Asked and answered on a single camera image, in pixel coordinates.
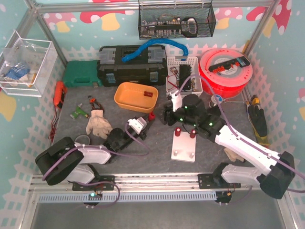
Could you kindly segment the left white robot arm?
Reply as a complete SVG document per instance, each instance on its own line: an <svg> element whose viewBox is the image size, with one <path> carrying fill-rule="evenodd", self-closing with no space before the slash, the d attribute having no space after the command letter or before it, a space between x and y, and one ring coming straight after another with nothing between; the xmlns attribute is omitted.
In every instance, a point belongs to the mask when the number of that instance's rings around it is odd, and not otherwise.
<svg viewBox="0 0 305 229"><path fill-rule="evenodd" d="M42 180L50 186L64 180L84 184L97 180L99 175L92 165L104 165L113 156L124 156L122 151L133 142L143 145L154 120L154 113L130 119L124 129L113 129L99 146L80 144L70 137L62 138L35 159Z"/></svg>

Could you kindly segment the white peg base plate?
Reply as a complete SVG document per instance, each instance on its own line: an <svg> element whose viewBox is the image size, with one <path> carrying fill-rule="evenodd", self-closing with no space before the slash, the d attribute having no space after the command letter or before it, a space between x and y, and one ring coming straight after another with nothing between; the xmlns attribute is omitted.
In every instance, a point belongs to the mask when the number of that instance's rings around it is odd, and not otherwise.
<svg viewBox="0 0 305 229"><path fill-rule="evenodd" d="M171 160L183 162L195 162L196 137L191 138L187 132L181 132L179 136L173 134Z"/></svg>

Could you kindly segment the white work glove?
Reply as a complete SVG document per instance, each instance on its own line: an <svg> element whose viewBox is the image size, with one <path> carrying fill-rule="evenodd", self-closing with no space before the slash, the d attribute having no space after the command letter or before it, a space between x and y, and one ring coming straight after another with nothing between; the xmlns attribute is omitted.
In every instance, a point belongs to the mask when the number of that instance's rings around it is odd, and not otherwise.
<svg viewBox="0 0 305 229"><path fill-rule="evenodd" d="M92 133L94 136L107 139L109 133L112 131L112 126L107 119L103 117L102 109L95 109L91 111L91 117L86 126L86 134Z"/></svg>

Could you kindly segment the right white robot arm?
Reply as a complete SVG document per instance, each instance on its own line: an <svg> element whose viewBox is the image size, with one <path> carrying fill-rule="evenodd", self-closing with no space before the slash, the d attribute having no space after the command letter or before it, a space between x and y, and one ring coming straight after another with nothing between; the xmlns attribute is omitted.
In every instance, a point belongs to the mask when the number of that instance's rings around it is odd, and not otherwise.
<svg viewBox="0 0 305 229"><path fill-rule="evenodd" d="M236 167L221 163L214 171L214 181L240 183L259 187L268 196L281 199L290 189L295 176L304 174L295 169L292 154L270 150L239 133L230 125L227 117L208 112L204 102L195 94L181 96L182 89L168 93L170 103L163 107L161 120L172 126L177 122L194 127L194 135L232 150L252 164L252 167Z"/></svg>

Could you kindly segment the small red spring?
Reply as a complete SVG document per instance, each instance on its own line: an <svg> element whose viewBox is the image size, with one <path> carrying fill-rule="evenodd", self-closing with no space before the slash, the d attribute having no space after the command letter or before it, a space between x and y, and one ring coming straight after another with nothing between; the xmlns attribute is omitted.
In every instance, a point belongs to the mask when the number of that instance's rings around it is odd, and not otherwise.
<svg viewBox="0 0 305 229"><path fill-rule="evenodd" d="M144 91L144 92L143 92L143 95L146 96L146 97L152 98L152 97L153 97L153 92Z"/></svg>
<svg viewBox="0 0 305 229"><path fill-rule="evenodd" d="M155 120L155 114L154 114L154 112L151 112L151 113L148 114L148 121L150 122L150 121L153 121L153 120Z"/></svg>

